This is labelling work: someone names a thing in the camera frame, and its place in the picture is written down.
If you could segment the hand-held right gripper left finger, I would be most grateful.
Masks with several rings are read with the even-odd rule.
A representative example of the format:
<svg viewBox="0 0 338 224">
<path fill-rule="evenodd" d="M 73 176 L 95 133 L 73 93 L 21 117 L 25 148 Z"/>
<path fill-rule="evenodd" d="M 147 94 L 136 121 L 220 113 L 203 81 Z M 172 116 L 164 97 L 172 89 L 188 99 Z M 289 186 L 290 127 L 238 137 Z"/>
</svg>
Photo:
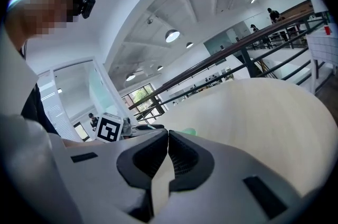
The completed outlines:
<svg viewBox="0 0 338 224">
<path fill-rule="evenodd" d="M 68 147 L 54 138 L 61 178 L 82 223 L 149 223 L 152 179 L 167 155 L 168 131 L 104 145 Z"/>
</svg>

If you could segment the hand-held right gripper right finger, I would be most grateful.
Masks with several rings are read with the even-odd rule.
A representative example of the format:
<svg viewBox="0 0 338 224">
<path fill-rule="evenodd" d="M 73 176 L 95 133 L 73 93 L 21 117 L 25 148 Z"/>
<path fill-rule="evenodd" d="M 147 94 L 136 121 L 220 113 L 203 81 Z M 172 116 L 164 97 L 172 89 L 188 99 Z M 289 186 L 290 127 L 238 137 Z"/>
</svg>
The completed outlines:
<svg viewBox="0 0 338 224">
<path fill-rule="evenodd" d="M 241 149 L 168 135 L 175 179 L 152 223 L 267 223 L 301 200 L 282 176 Z"/>
</svg>

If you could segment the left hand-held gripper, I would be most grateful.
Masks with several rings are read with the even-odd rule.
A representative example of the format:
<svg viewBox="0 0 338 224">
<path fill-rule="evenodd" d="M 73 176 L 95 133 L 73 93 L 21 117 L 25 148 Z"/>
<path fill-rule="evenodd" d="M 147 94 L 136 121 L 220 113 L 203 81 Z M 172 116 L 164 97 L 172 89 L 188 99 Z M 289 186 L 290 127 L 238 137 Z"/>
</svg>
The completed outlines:
<svg viewBox="0 0 338 224">
<path fill-rule="evenodd" d="M 164 129 L 162 124 L 132 125 L 129 117 L 121 118 L 103 113 L 98 119 L 95 137 L 96 140 L 111 143 L 142 136 L 160 129 Z"/>
</svg>

